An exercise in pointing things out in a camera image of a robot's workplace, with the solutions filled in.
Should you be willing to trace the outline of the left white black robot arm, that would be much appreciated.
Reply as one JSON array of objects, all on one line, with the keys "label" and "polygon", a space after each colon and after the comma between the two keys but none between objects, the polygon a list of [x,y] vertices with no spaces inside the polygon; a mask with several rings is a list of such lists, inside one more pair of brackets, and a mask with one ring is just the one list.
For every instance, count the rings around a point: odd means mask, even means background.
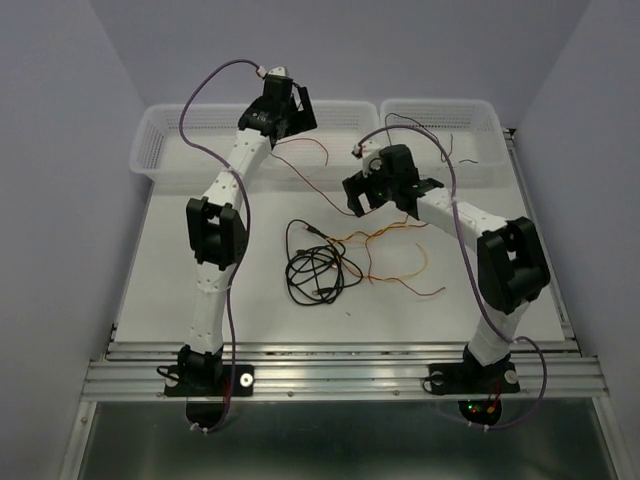
[{"label": "left white black robot arm", "polygon": [[249,206],[247,187],[278,141],[317,127],[307,89],[295,83],[286,68],[271,69],[262,79],[262,94],[241,115],[226,159],[189,140],[184,133],[186,114],[179,119],[182,140],[223,166],[204,194],[186,205],[197,294],[189,337],[178,354],[177,375],[180,386],[202,394],[218,393],[226,383],[222,315],[249,242],[251,214],[240,214],[242,206]]}]

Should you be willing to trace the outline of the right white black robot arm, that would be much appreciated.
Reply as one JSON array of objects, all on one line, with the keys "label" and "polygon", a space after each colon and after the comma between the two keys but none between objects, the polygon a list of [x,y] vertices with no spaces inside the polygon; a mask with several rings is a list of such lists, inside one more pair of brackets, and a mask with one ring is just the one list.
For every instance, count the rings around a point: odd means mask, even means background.
[{"label": "right white black robot arm", "polygon": [[391,202],[414,219],[457,240],[481,318],[467,344],[460,378],[482,390],[507,360],[514,334],[528,306],[550,282],[550,270],[535,224],[508,220],[458,200],[456,187],[420,177],[408,146],[355,145],[361,163],[342,185],[348,208],[363,216],[362,203],[377,209]]}]

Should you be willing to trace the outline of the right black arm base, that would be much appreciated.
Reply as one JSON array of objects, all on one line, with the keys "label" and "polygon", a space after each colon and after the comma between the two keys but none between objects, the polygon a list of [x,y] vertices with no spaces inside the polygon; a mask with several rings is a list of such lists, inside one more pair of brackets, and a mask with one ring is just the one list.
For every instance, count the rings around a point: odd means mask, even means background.
[{"label": "right black arm base", "polygon": [[431,363],[427,370],[422,389],[435,396],[461,396],[458,409],[462,419],[484,430],[497,426],[503,411],[502,395],[521,391],[509,353],[483,366],[465,346],[459,362]]}]

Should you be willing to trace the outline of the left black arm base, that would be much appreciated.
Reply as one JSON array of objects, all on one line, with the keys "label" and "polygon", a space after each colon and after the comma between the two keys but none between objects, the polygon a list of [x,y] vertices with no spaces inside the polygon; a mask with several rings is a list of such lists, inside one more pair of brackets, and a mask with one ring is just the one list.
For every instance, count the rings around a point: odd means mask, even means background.
[{"label": "left black arm base", "polygon": [[164,380],[166,397],[186,400],[186,420],[203,434],[223,427],[235,397],[248,398],[254,392],[255,367],[238,364],[235,356],[225,363],[222,350],[198,353],[184,345],[176,362],[157,367],[156,373]]}]

